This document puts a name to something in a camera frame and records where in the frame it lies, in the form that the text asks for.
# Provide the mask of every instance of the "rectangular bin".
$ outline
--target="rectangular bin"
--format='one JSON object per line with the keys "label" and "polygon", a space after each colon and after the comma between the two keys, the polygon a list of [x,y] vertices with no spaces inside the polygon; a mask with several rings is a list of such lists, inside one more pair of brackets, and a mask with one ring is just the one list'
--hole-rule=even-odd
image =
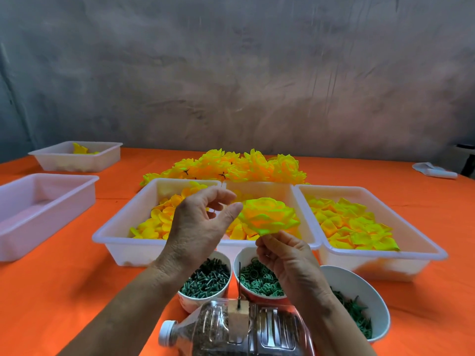
{"label": "rectangular bin", "polygon": [[180,180],[172,178],[156,178],[146,185],[116,215],[94,233],[92,240],[105,244],[119,266],[146,266],[155,260],[166,240],[133,239],[131,227],[150,218],[151,209],[157,206],[164,197],[181,194],[190,186],[190,181],[202,185],[221,186],[219,181]]}
{"label": "rectangular bin", "polygon": [[[431,260],[447,258],[447,253],[435,242],[363,187],[296,185],[293,190],[315,237],[323,242],[319,255],[324,265],[349,269],[365,279],[411,281]],[[343,197],[365,205],[368,212],[374,213],[376,222],[392,228],[401,251],[343,250],[331,246],[305,195],[335,202]]]}
{"label": "rectangular bin", "polygon": [[[73,143],[98,154],[73,154]],[[120,142],[66,141],[29,152],[45,171],[100,172],[120,161]]]}
{"label": "rectangular bin", "polygon": [[32,174],[0,186],[0,261],[20,259],[90,208],[98,179]]}
{"label": "rectangular bin", "polygon": [[[223,187],[228,190],[238,190],[242,194],[251,194],[255,198],[272,197],[277,201],[284,202],[287,206],[295,209],[295,214],[300,219],[299,232],[302,239],[307,242],[312,250],[317,250],[321,244],[321,238],[310,230],[308,221],[302,212],[299,203],[290,184],[280,184],[276,182],[229,182],[225,181]],[[248,240],[229,240],[223,239],[219,242],[217,250],[224,253],[231,262],[234,262],[236,255],[245,247],[253,247],[255,241]]]}

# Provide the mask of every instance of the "plastic bottle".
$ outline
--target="plastic bottle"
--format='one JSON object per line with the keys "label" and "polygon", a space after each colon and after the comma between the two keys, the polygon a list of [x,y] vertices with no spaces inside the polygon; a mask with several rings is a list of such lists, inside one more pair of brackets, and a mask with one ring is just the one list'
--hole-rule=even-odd
{"label": "plastic bottle", "polygon": [[293,306],[250,303],[247,335],[234,343],[229,341],[227,315],[227,299],[211,300],[182,323],[163,322],[159,344],[177,348],[182,356],[315,355],[310,334]]}

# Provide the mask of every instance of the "orange tablecloth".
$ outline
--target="orange tablecloth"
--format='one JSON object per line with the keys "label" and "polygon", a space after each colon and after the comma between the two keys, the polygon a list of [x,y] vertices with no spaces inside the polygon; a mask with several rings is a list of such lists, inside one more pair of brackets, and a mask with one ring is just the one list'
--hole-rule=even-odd
{"label": "orange tablecloth", "polygon": [[[14,263],[0,263],[0,354],[55,355],[137,273],[119,267],[92,234],[139,190],[142,174],[161,172],[199,152],[122,149],[98,173],[95,205]],[[410,163],[299,157],[308,182],[362,186],[434,240],[449,259],[431,263],[413,283],[371,282],[391,313],[379,355],[473,355],[475,349],[475,182],[428,178]],[[33,157],[0,165],[0,184],[42,172]],[[230,296],[237,295],[233,285]],[[186,317],[177,297],[165,319]],[[177,355],[157,344],[142,355]]]}

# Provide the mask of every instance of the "white bottle cap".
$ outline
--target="white bottle cap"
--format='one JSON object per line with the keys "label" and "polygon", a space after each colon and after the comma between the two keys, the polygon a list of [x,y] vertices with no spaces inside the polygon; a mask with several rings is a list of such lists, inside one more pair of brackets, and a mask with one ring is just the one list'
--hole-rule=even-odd
{"label": "white bottle cap", "polygon": [[176,321],[166,320],[163,321],[160,332],[158,333],[158,344],[163,347],[169,346],[171,329],[175,326]]}

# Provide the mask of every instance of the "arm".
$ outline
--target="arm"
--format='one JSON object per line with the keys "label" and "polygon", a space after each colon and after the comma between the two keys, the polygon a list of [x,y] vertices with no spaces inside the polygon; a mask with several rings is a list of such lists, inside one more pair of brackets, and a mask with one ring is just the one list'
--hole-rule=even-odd
{"label": "arm", "polygon": [[[163,309],[216,248],[239,215],[235,194],[209,187],[187,197],[175,210],[169,238],[161,255],[116,297],[58,356],[139,355]],[[206,207],[222,212],[216,216]]]}
{"label": "arm", "polygon": [[256,241],[259,261],[279,279],[304,319],[322,356],[374,356],[376,353],[335,297],[310,247],[283,231]]}

